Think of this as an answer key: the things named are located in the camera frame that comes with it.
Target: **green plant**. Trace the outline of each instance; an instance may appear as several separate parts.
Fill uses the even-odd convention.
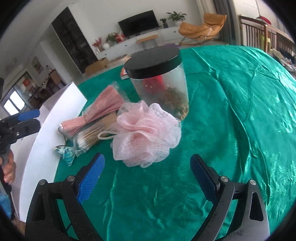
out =
[[[117,43],[117,40],[116,40],[116,34],[117,33],[110,33],[108,34],[107,38],[106,38],[106,42],[111,42],[111,43]]]
[[[171,19],[173,21],[184,21],[185,20],[185,13],[176,13],[175,11],[173,13],[167,12],[167,14],[169,15],[168,19]]]
[[[166,24],[166,18],[161,18],[160,21],[162,21],[163,24]]]

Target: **human hand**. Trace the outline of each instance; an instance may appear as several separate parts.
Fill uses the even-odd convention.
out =
[[[3,163],[2,158],[0,157],[0,165]],[[4,181],[6,183],[12,184],[13,181],[15,180],[15,169],[16,169],[16,164],[14,162],[14,157],[13,153],[10,150],[8,154],[8,163],[2,167],[3,173],[4,173]]]

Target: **black jar lid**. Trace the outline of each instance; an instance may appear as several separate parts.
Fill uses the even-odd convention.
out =
[[[177,47],[157,47],[134,53],[124,64],[132,79],[147,79],[165,74],[182,63]]]

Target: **green tablecloth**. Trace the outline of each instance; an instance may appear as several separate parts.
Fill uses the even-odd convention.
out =
[[[182,122],[180,144],[168,158],[146,169],[126,167],[114,161],[110,141],[102,141],[71,167],[59,164],[56,181],[76,174],[96,152],[104,154],[105,169],[83,207],[105,241],[191,240],[212,207],[189,167],[195,153],[232,181],[256,180],[271,232],[296,197],[296,81],[259,49],[209,46],[181,53],[190,111]],[[132,102],[139,100],[130,80],[120,79],[120,70],[79,85],[86,107],[115,80]],[[234,209],[232,205],[220,237]]]

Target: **wall picture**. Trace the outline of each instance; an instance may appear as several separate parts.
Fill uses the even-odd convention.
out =
[[[43,71],[43,67],[40,64],[40,62],[39,62],[39,60],[37,59],[36,56],[32,60],[32,65],[33,65],[34,69],[36,69],[36,71],[38,72],[38,74],[40,74]]]

